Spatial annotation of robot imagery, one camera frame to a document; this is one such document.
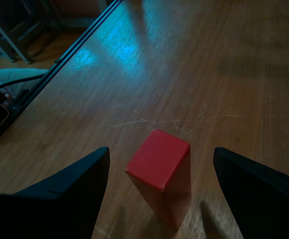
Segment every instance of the wooden table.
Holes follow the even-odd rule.
[[[177,233],[124,172],[154,128],[192,146],[193,204]],[[289,1],[122,1],[0,138],[0,193],[100,146],[111,168],[93,238],[242,238],[213,151],[289,175]]]

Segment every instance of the floor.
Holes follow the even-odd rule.
[[[6,68],[39,68],[49,69],[56,59],[78,39],[86,28],[66,28],[64,32],[51,30],[41,33],[28,47],[29,55],[34,59],[30,65],[19,56],[17,61],[11,63],[8,58],[0,56],[0,69]]]

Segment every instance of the person's leg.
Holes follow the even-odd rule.
[[[48,70],[34,69],[34,68],[14,68],[14,69],[0,69],[0,82],[5,83],[12,80],[28,78],[45,74]],[[27,81],[9,86],[14,95],[17,96],[23,89],[31,89],[38,80]]]

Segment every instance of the wooden block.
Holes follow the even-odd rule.
[[[191,205],[190,144],[155,129],[126,172],[155,214],[179,228]]]

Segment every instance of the cable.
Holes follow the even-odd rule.
[[[6,86],[14,85],[14,84],[25,82],[25,81],[37,80],[39,78],[42,78],[43,76],[44,76],[44,74],[39,75],[39,76],[32,76],[32,77],[28,77],[28,78],[13,80],[13,81],[7,81],[5,83],[0,84],[0,89],[4,88]]]

